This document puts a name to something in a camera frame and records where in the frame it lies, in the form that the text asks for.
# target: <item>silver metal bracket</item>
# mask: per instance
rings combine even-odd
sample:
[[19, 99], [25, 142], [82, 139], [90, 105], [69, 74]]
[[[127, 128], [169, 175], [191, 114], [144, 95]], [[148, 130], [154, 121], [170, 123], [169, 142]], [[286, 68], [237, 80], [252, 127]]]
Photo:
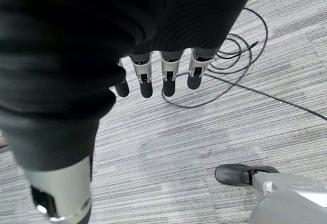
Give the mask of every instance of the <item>silver metal bracket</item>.
[[179, 63], [180, 63], [180, 59], [167, 61], [161, 55], [161, 71], [162, 71], [162, 78], [164, 81], [167, 81], [168, 79], [167, 78], [168, 72], [173, 72], [172, 80], [175, 81], [178, 73]]
[[208, 60], [205, 60], [205, 61], [197, 60], [196, 57], [195, 57], [195, 51], [194, 51], [194, 49], [192, 49], [191, 59], [190, 59], [190, 67], [189, 67], [190, 76], [194, 77], [194, 73], [195, 73], [196, 68], [201, 68], [201, 71], [199, 73], [199, 77], [202, 77], [203, 73], [208, 68], [208, 65], [210, 64], [211, 60], [212, 59], [208, 59]]
[[137, 63], [133, 62], [133, 66], [135, 69], [136, 76], [138, 78], [138, 81], [140, 83], [143, 83], [143, 80], [147, 80], [148, 83], [151, 82], [151, 76], [152, 76], [152, 66], [151, 66], [151, 56], [152, 53], [150, 54], [150, 57], [146, 63]]

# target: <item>robotic fingertip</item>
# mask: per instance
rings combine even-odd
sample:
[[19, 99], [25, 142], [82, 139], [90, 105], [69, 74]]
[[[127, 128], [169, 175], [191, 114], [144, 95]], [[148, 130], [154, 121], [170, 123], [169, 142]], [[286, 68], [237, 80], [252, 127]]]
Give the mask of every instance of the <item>robotic fingertip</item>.
[[150, 98], [153, 94], [152, 82], [143, 81], [139, 84], [141, 94], [144, 98]]
[[191, 77], [189, 75], [188, 76], [188, 87], [190, 89], [197, 89], [201, 84], [201, 79], [202, 79], [202, 77], [199, 77], [199, 76]]
[[129, 95], [129, 87], [126, 79], [122, 83], [116, 84], [114, 87], [120, 97], [127, 97]]
[[175, 93], [175, 81], [171, 78], [168, 78], [167, 81], [163, 81], [162, 89], [166, 96], [173, 96]]

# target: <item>robotic hand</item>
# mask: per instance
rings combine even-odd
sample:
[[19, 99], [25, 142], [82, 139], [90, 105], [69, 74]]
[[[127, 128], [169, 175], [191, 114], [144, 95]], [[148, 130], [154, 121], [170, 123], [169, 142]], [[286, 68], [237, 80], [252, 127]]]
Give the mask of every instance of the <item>robotic hand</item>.
[[194, 48], [196, 89], [246, 2], [0, 0], [0, 129], [36, 209], [52, 223], [88, 223], [95, 136], [115, 103], [108, 88], [129, 93], [120, 58], [131, 57], [149, 98], [151, 52], [161, 50], [171, 96], [182, 52]]

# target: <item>black cable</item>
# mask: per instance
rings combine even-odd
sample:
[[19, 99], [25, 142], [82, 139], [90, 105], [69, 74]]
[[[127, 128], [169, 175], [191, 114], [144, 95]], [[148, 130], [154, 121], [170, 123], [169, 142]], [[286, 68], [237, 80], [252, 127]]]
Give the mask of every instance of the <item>black cable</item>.
[[[316, 116], [318, 116], [318, 117], [320, 117], [320, 118], [323, 118], [323, 119], [325, 119], [325, 120], [327, 121], [327, 118], [326, 118], [325, 116], [323, 116], [323, 115], [321, 115], [321, 114], [319, 114], [319, 113], [317, 113], [317, 112], [315, 112], [315, 111], [313, 111], [313, 110], [310, 110], [310, 109], [308, 109], [308, 108], [305, 108], [305, 107], [300, 106], [300, 105], [297, 105], [297, 104], [294, 104], [294, 103], [289, 102], [289, 101], [287, 101], [287, 100], [280, 99], [280, 98], [278, 98], [278, 97], [275, 97], [275, 96], [273, 96], [273, 95], [267, 94], [267, 93], [265, 93], [265, 92], [258, 91], [258, 90], [255, 90], [255, 89], [253, 89], [253, 88], [246, 87], [246, 86], [243, 86], [243, 85], [238, 84], [238, 82], [239, 82], [239, 81], [244, 77], [244, 75], [245, 75], [246, 72], [248, 71], [249, 67], [250, 67], [252, 64], [254, 64], [254, 62], [256, 62], [256, 61], [258, 60], [258, 58], [261, 56], [261, 54], [263, 53], [263, 51], [264, 51], [264, 49], [265, 49], [265, 46], [266, 46], [266, 44], [267, 44], [267, 40], [268, 40], [268, 27], [267, 27], [267, 24], [266, 24], [265, 20], [264, 20], [264, 19], [263, 19], [263, 18], [262, 18], [258, 13], [256, 13], [255, 11], [253, 11], [253, 10], [251, 10], [251, 9], [248, 9], [248, 8], [244, 8], [244, 9], [245, 9], [245, 10], [248, 10], [248, 11], [250, 11], [250, 12], [252, 12], [252, 13], [254, 13], [254, 14], [255, 14], [255, 15], [256, 15], [256, 16], [257, 16], [257, 17], [262, 21], [262, 23], [264, 24], [265, 31], [266, 31], [266, 35], [265, 35], [265, 41], [264, 41], [264, 44], [263, 44], [263, 46], [262, 46], [262, 48], [261, 48], [259, 54], [258, 54], [257, 57], [252, 61], [252, 51], [251, 51], [251, 49], [252, 49], [254, 46], [256, 46], [256, 45], [258, 44], [258, 41], [256, 41], [255, 43], [253, 43], [252, 45], [249, 46], [249, 44], [247, 43], [247, 41], [246, 41], [245, 39], [243, 39], [241, 36], [239, 36], [239, 35], [237, 35], [237, 34], [229, 33], [229, 35], [234, 36], [234, 37], [237, 37], [237, 38], [240, 39], [242, 42], [244, 42], [244, 43], [246, 44], [247, 47], [246, 47], [244, 50], [241, 50], [241, 46], [240, 46], [240, 44], [239, 44], [236, 40], [227, 37], [226, 40], [231, 40], [231, 41], [233, 41], [233, 42], [235, 42], [235, 43], [237, 44], [237, 46], [238, 46], [238, 48], [239, 48], [239, 51], [238, 51], [238, 52], [223, 52], [223, 51], [219, 51], [219, 53], [221, 53], [221, 54], [225, 54], [225, 55], [233, 55], [233, 56], [231, 56], [231, 57], [223, 57], [223, 56], [220, 56], [220, 55], [217, 53], [217, 57], [219, 57], [219, 58], [221, 58], [221, 59], [232, 59], [232, 58], [237, 57], [236, 61], [234, 61], [231, 65], [229, 65], [229, 66], [226, 67], [226, 68], [218, 68], [218, 67], [214, 66], [212, 63], [210, 63], [210, 66], [211, 66], [212, 68], [214, 68], [214, 69], [216, 69], [216, 70], [220, 70], [220, 71], [215, 71], [215, 70], [213, 70], [213, 69], [209, 69], [209, 68], [207, 69], [208, 71], [210, 71], [210, 72], [212, 72], [212, 73], [225, 74], [225, 75], [233, 74], [233, 73], [238, 73], [238, 72], [244, 70], [244, 72], [243, 72], [242, 75], [241, 75], [241, 76], [236, 80], [236, 82], [231, 82], [231, 81], [225, 80], [225, 79], [223, 79], [223, 78], [216, 77], [216, 76], [214, 76], [214, 75], [204, 73], [204, 75], [206, 75], [206, 76], [209, 76], [209, 77], [215, 78], [215, 79], [217, 79], [217, 80], [220, 80], [220, 81], [223, 81], [223, 82], [229, 83], [229, 84], [231, 84], [231, 85], [230, 85], [227, 89], [225, 89], [222, 93], [220, 93], [220, 94], [218, 94], [217, 96], [215, 96], [214, 98], [212, 98], [212, 99], [210, 99], [210, 100], [208, 100], [208, 101], [206, 101], [206, 102], [203, 102], [203, 103], [201, 103], [201, 104], [193, 105], [193, 106], [179, 105], [179, 104], [176, 104], [176, 103], [174, 103], [174, 102], [171, 102], [171, 101], [167, 100], [166, 97], [165, 97], [165, 95], [164, 95], [164, 91], [163, 91], [163, 90], [161, 90], [161, 96], [162, 96], [162, 98], [163, 98], [167, 103], [169, 103], [170, 105], [174, 105], [174, 106], [182, 107], [182, 108], [195, 108], [195, 107], [200, 107], [200, 106], [206, 105], [206, 104], [208, 104], [208, 103], [210, 103], [210, 102], [213, 102], [214, 100], [218, 99], [218, 98], [221, 97], [222, 95], [226, 94], [226, 93], [227, 93], [227, 92], [228, 92], [232, 87], [234, 87], [234, 86], [238, 86], [238, 87], [242, 87], [242, 88], [245, 88], [245, 89], [247, 89], [247, 90], [250, 90], [250, 91], [256, 92], [256, 93], [258, 93], [258, 94], [262, 94], [262, 95], [265, 95], [265, 96], [267, 96], [267, 97], [273, 98], [273, 99], [275, 99], [275, 100], [278, 100], [278, 101], [284, 102], [284, 103], [286, 103], [286, 104], [289, 104], [289, 105], [295, 106], [295, 107], [300, 108], [300, 109], [302, 109], [302, 110], [308, 111], [308, 112], [310, 112], [310, 113], [312, 113], [312, 114], [314, 114], [314, 115], [316, 115]], [[242, 55], [243, 53], [245, 53], [246, 51], [249, 51], [249, 54], [250, 54], [250, 57], [249, 57], [249, 64], [248, 64], [247, 66], [245, 66], [245, 67], [243, 67], [243, 68], [240, 68], [240, 69], [238, 69], [238, 70], [236, 70], [236, 71], [221, 72], [221, 70], [227, 70], [227, 69], [233, 67], [236, 63], [238, 63], [238, 62], [239, 62], [239, 59], [240, 59], [240, 57], [241, 57], [241, 55]], [[180, 77], [180, 76], [183, 76], [183, 75], [188, 75], [188, 74], [189, 74], [188, 72], [180, 73], [180, 74], [178, 74], [178, 75], [176, 76], [176, 78], [177, 78], [177, 77]]]

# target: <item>black shoe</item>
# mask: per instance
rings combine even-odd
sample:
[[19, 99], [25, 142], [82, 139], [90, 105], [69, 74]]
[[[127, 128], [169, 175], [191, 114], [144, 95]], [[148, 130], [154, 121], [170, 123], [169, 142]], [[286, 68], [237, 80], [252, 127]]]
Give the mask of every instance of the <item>black shoe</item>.
[[270, 166], [247, 166], [244, 164], [223, 164], [216, 168], [215, 177], [222, 184], [230, 186], [251, 186], [252, 177], [258, 172], [279, 173]]

